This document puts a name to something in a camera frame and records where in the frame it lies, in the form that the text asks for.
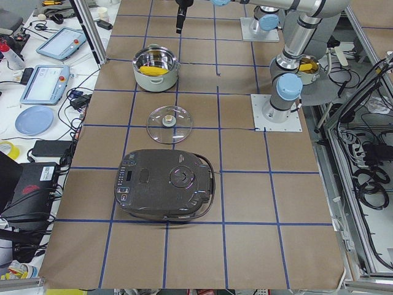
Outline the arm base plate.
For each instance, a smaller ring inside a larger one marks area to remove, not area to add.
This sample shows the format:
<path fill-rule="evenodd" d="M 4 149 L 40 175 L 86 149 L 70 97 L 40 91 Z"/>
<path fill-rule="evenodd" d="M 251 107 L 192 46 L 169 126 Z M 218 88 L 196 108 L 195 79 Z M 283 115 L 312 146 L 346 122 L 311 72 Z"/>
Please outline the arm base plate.
<path fill-rule="evenodd" d="M 295 102 L 289 110 L 278 111 L 270 104 L 271 95 L 252 94 L 254 128 L 261 132 L 302 132 Z"/>
<path fill-rule="evenodd" d="M 249 42 L 279 42 L 277 15 L 265 15 L 259 20 L 255 18 L 240 18 L 241 31 L 244 41 Z"/>

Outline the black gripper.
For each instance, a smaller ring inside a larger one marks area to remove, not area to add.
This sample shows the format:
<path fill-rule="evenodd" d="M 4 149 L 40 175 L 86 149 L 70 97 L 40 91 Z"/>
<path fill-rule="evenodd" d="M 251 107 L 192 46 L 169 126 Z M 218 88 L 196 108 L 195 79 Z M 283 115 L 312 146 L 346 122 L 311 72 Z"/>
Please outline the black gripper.
<path fill-rule="evenodd" d="M 181 34 L 187 15 L 187 8 L 181 6 L 192 6 L 193 0 L 176 0 L 176 3 L 179 6 L 176 17 L 176 33 Z"/>

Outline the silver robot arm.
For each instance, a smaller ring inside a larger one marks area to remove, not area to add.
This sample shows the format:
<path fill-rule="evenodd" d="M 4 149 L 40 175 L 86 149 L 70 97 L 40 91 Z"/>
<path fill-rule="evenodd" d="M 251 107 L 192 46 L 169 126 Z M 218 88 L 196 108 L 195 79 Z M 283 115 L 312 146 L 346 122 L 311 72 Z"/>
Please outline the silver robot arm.
<path fill-rule="evenodd" d="M 335 17 L 349 1 L 240 1 L 240 4 L 267 6 L 284 10 L 297 10 L 300 15 L 293 25 L 292 35 L 285 41 L 282 52 L 270 65 L 272 94 L 262 107 L 262 114 L 268 121 L 281 124 L 291 113 L 291 107 L 300 97 L 303 84 L 296 75 L 300 59 L 324 18 Z"/>
<path fill-rule="evenodd" d="M 268 6 L 256 6 L 254 8 L 254 24 L 252 29 L 255 33 L 270 32 L 279 26 L 279 9 Z"/>

